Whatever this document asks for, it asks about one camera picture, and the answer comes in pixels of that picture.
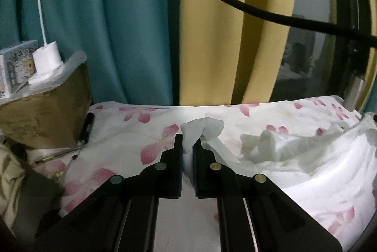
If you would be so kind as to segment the white garment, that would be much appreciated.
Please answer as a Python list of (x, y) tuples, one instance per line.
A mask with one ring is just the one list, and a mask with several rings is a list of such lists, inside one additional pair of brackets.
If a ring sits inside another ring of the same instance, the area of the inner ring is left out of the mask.
[(259, 136), (241, 135), (243, 154), (220, 140), (224, 121), (202, 118), (181, 126), (185, 172), (193, 172), (193, 146), (202, 140), (236, 173), (264, 174), (328, 230), (343, 250), (361, 245), (376, 211), (376, 119), (335, 122), (305, 136), (304, 125)]

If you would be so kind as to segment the right side yellow curtain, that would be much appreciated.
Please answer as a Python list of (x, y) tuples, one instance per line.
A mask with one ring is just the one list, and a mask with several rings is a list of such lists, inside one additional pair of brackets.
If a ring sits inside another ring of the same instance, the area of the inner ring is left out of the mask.
[(359, 112), (376, 110), (376, 0), (369, 1), (371, 30), (365, 38), (365, 51), (367, 52), (367, 64), (365, 67), (364, 86), (357, 100)]

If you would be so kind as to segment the brown cardboard box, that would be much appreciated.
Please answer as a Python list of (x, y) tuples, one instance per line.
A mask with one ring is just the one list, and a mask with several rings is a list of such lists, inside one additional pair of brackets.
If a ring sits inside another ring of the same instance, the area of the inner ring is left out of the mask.
[(86, 60), (76, 52), (55, 76), (2, 99), (4, 137), (32, 149), (75, 146), (92, 102)]

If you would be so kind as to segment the teal curtain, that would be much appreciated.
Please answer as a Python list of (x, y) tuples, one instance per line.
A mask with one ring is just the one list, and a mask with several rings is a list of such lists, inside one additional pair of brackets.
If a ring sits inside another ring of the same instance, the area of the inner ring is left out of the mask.
[[(179, 103), (180, 0), (41, 0), (47, 41), (87, 55), (95, 102)], [(42, 43), (37, 0), (1, 0), (1, 47)]]

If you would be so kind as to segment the floral bed sheet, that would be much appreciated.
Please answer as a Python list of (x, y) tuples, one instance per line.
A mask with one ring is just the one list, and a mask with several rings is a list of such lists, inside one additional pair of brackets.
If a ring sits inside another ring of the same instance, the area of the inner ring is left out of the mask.
[(304, 125), (304, 135), (335, 122), (355, 125), (366, 115), (347, 111), (337, 98), (320, 97), (277, 103), (204, 107), (133, 107), (106, 102), (92, 107), (95, 115), (89, 144), (76, 160), (56, 159), (38, 167), (43, 175), (63, 177), (60, 215), (66, 216), (110, 176), (137, 175), (172, 148), (187, 122), (224, 121), (219, 138), (233, 154), (243, 154), (241, 135), (259, 136), (266, 128), (283, 131)]

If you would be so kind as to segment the yellow curtain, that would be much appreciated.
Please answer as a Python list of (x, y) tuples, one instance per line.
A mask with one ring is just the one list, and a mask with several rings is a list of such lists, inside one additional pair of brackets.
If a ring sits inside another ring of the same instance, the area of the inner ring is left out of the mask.
[[(295, 0), (240, 0), (291, 16)], [(289, 28), (219, 0), (180, 0), (180, 104), (265, 103)]]
[(365, 51), (367, 52), (367, 64), (365, 67), (364, 86), (357, 100), (359, 112), (376, 110), (376, 0), (369, 1), (371, 30), (365, 38)]

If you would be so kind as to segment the beige pillow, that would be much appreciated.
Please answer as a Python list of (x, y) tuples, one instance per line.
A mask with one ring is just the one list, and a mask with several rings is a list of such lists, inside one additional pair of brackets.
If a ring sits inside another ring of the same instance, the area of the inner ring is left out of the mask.
[(1, 144), (1, 218), (18, 240), (36, 238), (43, 216), (56, 206), (60, 193), (54, 181), (22, 163)]

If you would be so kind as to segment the steel thermos bottle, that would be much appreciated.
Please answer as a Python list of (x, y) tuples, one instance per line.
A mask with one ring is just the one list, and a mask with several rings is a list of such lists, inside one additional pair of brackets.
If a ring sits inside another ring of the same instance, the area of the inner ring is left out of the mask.
[(363, 74), (352, 74), (345, 91), (343, 106), (348, 111), (354, 111), (365, 83)]

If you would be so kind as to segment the cartoon tissue box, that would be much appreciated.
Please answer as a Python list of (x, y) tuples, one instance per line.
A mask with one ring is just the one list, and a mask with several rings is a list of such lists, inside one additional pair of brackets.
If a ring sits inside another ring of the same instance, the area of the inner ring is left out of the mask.
[(33, 52), (37, 40), (21, 41), (1, 50), (1, 99), (20, 90), (35, 74)]

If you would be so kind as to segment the white desk lamp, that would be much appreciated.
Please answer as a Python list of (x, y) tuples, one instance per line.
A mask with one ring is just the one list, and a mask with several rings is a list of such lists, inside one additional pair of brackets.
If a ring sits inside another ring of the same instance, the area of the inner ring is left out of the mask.
[(28, 80), (28, 84), (32, 87), (36, 87), (36, 85), (40, 83), (46, 83), (47, 80), (57, 76), (58, 72), (61, 71), (64, 66), (57, 43), (55, 41), (51, 43), (47, 41), (41, 0), (37, 0), (37, 6), (43, 45), (32, 54), (36, 70), (36, 73)]

